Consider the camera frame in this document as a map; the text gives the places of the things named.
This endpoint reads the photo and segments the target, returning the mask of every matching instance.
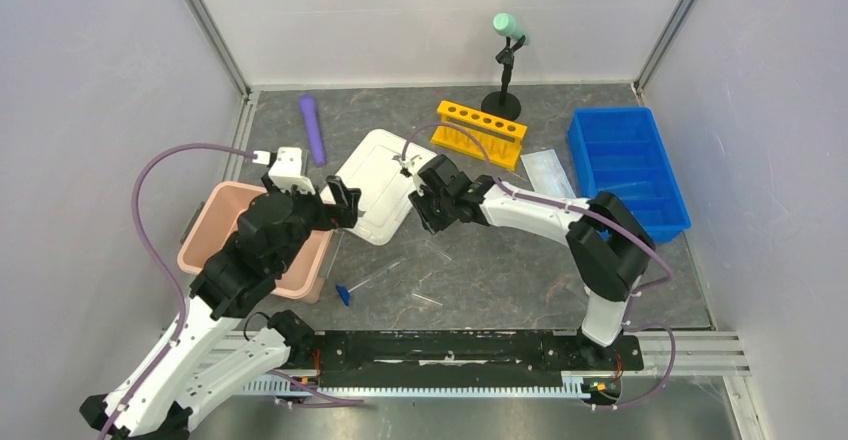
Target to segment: purple tube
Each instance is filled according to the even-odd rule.
[[[315,97],[304,93],[300,96],[298,104],[300,104],[300,113],[303,114],[306,135],[309,137],[309,149],[312,150],[312,158],[315,160],[315,165],[324,166],[327,164],[327,158],[324,156],[321,128],[318,127],[318,107],[315,105]]]

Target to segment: green cap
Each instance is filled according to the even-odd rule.
[[[498,35],[502,37],[509,37],[515,41],[518,41],[521,37],[525,37],[525,45],[530,43],[530,38],[526,33],[524,33],[524,29],[518,26],[518,22],[515,21],[515,17],[508,13],[499,13],[495,15],[495,18],[492,19],[492,26],[495,27],[495,31],[498,32]]]

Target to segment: white wall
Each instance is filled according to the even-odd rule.
[[[677,0],[204,0],[253,85],[488,82],[495,13],[531,33],[516,82],[632,80]]]
[[[848,0],[699,0],[649,84],[775,438],[844,438]]]
[[[80,403],[176,312],[132,226],[135,175],[229,143],[239,97],[183,0],[0,0],[0,105],[0,438],[94,438]],[[185,154],[145,186],[172,266],[222,160]]]

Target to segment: white plastic lid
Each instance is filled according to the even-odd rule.
[[[415,191],[415,185],[411,177],[400,173],[400,164],[394,159],[404,143],[406,140],[393,133],[372,130],[336,173],[348,188],[362,190],[359,209],[365,213],[348,231],[373,245],[385,245],[391,240],[412,209],[407,197]],[[407,157],[415,155],[420,155],[423,162],[436,156],[413,143]],[[334,203],[327,187],[321,191],[321,199]]]

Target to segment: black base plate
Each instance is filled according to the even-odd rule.
[[[586,354],[585,338],[550,330],[328,331],[315,341],[325,387],[555,387],[562,371],[615,371],[616,354],[624,370],[644,368],[633,336],[621,336],[602,356]],[[446,357],[485,363],[433,363]]]
[[[521,115],[521,102],[518,101],[518,98],[511,93],[507,93],[506,101],[503,105],[501,105],[498,103],[500,95],[501,92],[492,92],[486,95],[486,98],[483,99],[483,104],[480,106],[480,110],[488,113],[489,115],[505,118],[507,120],[515,120],[518,118],[518,116]]]

